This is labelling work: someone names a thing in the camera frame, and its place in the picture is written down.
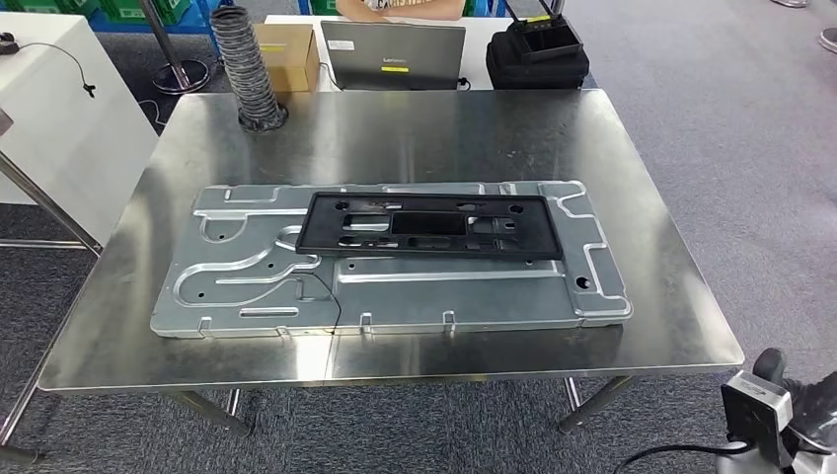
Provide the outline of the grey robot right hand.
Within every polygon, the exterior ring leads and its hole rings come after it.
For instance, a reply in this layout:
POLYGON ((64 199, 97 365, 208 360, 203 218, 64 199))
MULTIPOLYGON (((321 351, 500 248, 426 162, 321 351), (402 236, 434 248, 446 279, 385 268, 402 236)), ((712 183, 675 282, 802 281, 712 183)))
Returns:
POLYGON ((792 432, 818 450, 836 453, 836 372, 816 383, 785 378, 783 386, 792 397, 792 432))

